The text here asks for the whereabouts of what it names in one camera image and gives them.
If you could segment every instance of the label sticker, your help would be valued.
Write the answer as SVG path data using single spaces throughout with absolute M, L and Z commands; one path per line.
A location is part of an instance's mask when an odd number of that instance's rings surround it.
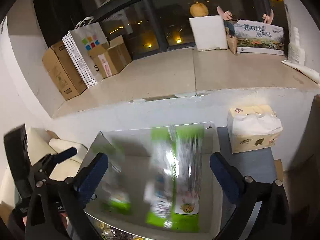
M 79 60 L 77 61 L 77 63 L 78 63 L 78 65 L 79 65 L 79 68 L 80 68 L 80 69 L 83 69 L 83 68 L 85 68 L 85 67 L 87 66 L 87 64 L 84 62 L 83 58 L 79 59 Z
M 76 58 L 76 60 L 78 60 L 80 58 L 80 52 L 79 52 L 79 50 L 77 48 L 74 48 L 72 50 L 72 54 Z
M 185 195 L 176 196 L 176 214 L 194 215 L 199 213 L 199 198 L 193 198 Z
M 109 63 L 106 60 L 106 57 L 103 54 L 102 55 L 98 55 L 98 57 L 99 57 L 99 59 L 100 59 L 100 61 L 102 63 L 102 66 L 103 66 L 104 70 L 106 71 L 107 77 L 112 76 L 112 72 L 111 72 Z

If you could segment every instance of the plastic wrap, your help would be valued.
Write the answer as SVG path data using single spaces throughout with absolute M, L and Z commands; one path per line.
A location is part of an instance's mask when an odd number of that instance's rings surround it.
M 151 133 L 153 154 L 151 169 L 154 178 L 148 182 L 145 200 L 150 203 L 147 223 L 159 227 L 171 227 L 173 203 L 173 177 L 176 159 L 168 130 L 154 129 Z
M 102 207 L 104 210 L 121 214 L 130 214 L 131 204 L 127 191 L 124 188 L 121 166 L 124 154 L 121 150 L 108 145 L 109 167 L 100 182 L 103 196 Z
M 204 128 L 190 125 L 176 132 L 176 194 L 172 228 L 198 231 L 201 185 L 201 148 Z
M 93 221 L 94 227 L 104 240 L 139 240 L 139 236 L 135 236 L 119 229 L 113 228 L 98 220 Z

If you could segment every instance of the white foam box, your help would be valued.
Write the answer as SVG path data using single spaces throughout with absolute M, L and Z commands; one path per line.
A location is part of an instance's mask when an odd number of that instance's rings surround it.
M 172 229 L 159 228 L 145 223 L 150 205 L 143 200 L 144 190 L 151 174 L 149 163 L 152 155 L 151 129 L 102 131 L 99 132 L 84 158 L 82 167 L 87 166 L 97 151 L 103 152 L 110 142 L 120 147 L 125 154 L 121 172 L 124 174 L 124 187 L 131 202 L 131 215 L 123 215 L 105 211 L 101 208 L 103 196 L 96 194 L 97 199 L 91 200 L 85 212 L 95 219 L 114 228 L 133 235 L 156 240 L 212 240 L 220 231 L 222 212 L 222 189 L 213 175 L 209 159 L 211 153 L 220 151 L 218 135 L 213 123 L 202 123 L 205 127 L 202 142 L 201 192 L 199 199 L 199 232 L 187 233 Z
M 220 15 L 189 18 L 198 51 L 228 49 L 227 35 Z

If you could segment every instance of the white wall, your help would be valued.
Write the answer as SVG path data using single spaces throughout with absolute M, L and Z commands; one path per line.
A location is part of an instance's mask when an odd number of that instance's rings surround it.
M 3 36 L 0 35 L 0 181 L 7 167 L 3 135 L 14 127 L 26 123 L 27 126 L 43 127 L 41 120 L 34 116 L 25 106 L 18 94 L 3 59 L 1 46 Z
M 27 126 L 52 130 L 62 139 L 80 142 L 89 147 L 100 130 L 150 128 L 206 121 L 213 121 L 220 127 L 227 124 L 230 107 L 269 104 L 278 113 L 284 127 L 272 151 L 274 158 L 281 158 L 287 169 L 304 132 L 312 99 L 319 92 L 282 88 L 217 90 L 203 96 L 120 103 L 51 119 L 28 86 L 25 72 L 21 71 L 26 70 L 26 65 L 32 67 L 31 55 L 41 56 L 37 50 L 43 44 L 34 44 L 39 42 L 34 37 L 20 37 L 29 46 L 30 61 L 25 63 L 19 59 L 17 49 L 20 47 L 16 38 L 9 36 L 5 23 L 3 34 L 0 35 L 0 138 L 8 130 L 25 122 Z M 38 63 L 37 59 L 34 66 L 39 67 Z M 5 166 L 6 157 L 1 143 L 0 179 Z
M 284 0 L 289 31 L 297 27 L 300 44 L 306 52 L 305 66 L 320 72 L 320 30 L 300 0 Z
M 17 0 L 7 15 L 7 23 L 12 51 L 23 78 L 52 116 L 65 100 L 42 64 L 48 47 L 38 25 L 33 0 Z

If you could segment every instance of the white paper bag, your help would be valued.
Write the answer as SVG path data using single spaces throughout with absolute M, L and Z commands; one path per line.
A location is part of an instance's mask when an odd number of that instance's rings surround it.
M 85 20 L 89 24 L 82 26 Z M 103 80 L 99 68 L 88 55 L 95 46 L 108 42 L 99 23 L 90 24 L 93 17 L 87 17 L 62 38 L 63 43 L 86 86 L 92 87 Z

